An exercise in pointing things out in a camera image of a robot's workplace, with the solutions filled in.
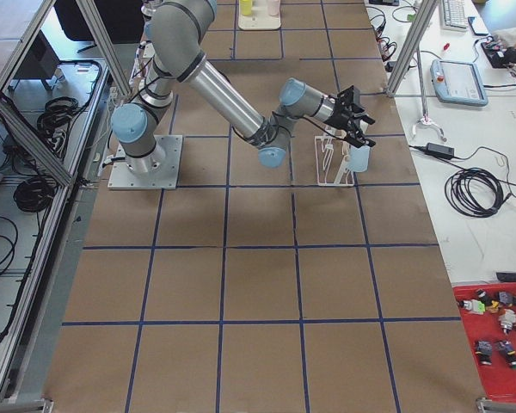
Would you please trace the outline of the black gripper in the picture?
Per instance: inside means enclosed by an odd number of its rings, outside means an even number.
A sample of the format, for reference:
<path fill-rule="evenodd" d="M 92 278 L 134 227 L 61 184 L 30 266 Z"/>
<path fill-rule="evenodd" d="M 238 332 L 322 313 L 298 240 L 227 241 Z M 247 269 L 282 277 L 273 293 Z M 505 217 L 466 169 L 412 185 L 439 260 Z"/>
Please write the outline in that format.
<path fill-rule="evenodd" d="M 325 120 L 325 124 L 338 130 L 345 131 L 346 141 L 353 147 L 374 147 L 376 142 L 367 138 L 360 127 L 363 121 L 373 125 L 375 120 L 360 104 L 360 91 L 354 85 L 339 92 L 334 99 L 334 108 L 331 115 Z"/>

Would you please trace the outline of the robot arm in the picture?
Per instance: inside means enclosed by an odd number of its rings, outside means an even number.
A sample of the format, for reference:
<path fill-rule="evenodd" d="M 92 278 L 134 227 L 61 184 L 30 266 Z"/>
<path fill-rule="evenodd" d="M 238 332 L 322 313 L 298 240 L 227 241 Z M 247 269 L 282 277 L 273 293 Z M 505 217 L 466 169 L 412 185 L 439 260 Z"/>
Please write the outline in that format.
<path fill-rule="evenodd" d="M 148 35 L 155 54 L 141 95 L 114 110 L 111 126 L 125 152 L 127 169 L 135 175 L 158 171 L 166 162 L 152 126 L 172 102 L 172 86 L 186 83 L 221 114 L 240 138 L 258 150 L 260 163 L 279 167 L 286 156 L 295 123 L 311 117 L 343 131 L 343 141 L 355 148 L 373 147 L 362 124 L 374 120 L 353 86 L 326 95 L 307 83 L 289 78 L 279 94 L 279 106 L 262 116 L 207 59 L 201 42 L 214 22 L 214 1 L 163 1 L 152 14 Z"/>

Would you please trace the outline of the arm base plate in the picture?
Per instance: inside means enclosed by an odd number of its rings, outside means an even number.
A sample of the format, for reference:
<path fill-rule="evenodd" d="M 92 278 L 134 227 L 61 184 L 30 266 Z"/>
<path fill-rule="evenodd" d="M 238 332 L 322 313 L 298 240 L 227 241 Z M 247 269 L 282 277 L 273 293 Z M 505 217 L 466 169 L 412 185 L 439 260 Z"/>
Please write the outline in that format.
<path fill-rule="evenodd" d="M 109 189 L 176 189 L 183 136 L 156 135 L 155 139 L 155 150 L 147 157 L 128 157 L 122 145 L 119 145 L 116 157 L 123 157 L 124 160 L 114 162 L 108 180 Z"/>

